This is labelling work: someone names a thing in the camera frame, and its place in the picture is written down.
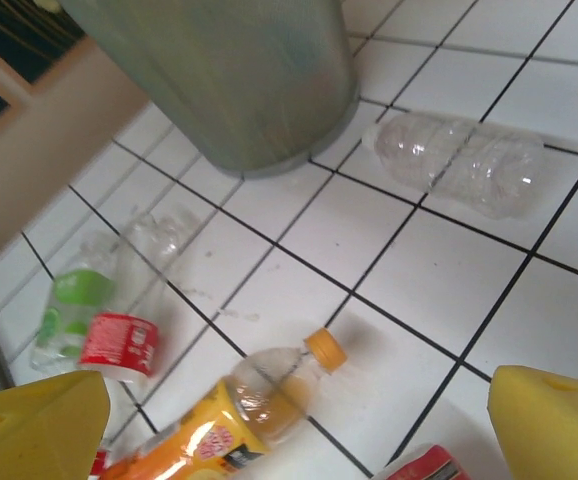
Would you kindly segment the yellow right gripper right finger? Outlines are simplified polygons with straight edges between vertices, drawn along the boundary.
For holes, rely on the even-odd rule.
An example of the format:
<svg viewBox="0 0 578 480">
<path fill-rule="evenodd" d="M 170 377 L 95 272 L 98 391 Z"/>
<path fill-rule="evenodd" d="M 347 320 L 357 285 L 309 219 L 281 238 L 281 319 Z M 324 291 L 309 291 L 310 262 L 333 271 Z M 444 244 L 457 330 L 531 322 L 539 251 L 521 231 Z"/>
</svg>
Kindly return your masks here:
<svg viewBox="0 0 578 480">
<path fill-rule="evenodd" d="M 500 366 L 487 409 L 513 478 L 578 479 L 578 379 Z"/>
</svg>

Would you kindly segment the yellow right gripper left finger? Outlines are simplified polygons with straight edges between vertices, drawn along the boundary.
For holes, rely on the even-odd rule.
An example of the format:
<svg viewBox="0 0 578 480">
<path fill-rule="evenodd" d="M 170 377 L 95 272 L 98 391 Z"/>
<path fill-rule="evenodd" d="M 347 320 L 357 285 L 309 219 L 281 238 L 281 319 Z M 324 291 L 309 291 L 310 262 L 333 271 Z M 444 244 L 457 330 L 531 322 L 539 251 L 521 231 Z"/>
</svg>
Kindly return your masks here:
<svg viewBox="0 0 578 480">
<path fill-rule="evenodd" d="M 109 413 L 94 371 L 0 391 L 0 479 L 88 478 Z"/>
</svg>

